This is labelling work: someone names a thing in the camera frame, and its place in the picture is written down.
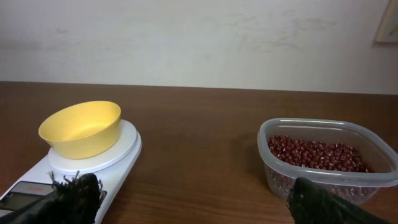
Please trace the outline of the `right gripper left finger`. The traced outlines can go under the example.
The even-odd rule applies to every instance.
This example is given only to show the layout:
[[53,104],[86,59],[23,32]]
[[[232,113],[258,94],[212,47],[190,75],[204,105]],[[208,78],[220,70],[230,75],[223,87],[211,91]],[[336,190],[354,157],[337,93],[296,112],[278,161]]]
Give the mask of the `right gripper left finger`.
[[94,224],[103,202],[103,183],[93,173],[63,182],[49,172],[53,192],[3,217],[3,224]]

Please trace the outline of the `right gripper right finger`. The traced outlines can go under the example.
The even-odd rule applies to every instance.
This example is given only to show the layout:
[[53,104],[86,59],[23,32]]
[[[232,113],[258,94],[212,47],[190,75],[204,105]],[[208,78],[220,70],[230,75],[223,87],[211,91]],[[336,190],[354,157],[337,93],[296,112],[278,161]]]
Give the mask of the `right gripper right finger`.
[[304,177],[287,197],[295,224],[389,224]]

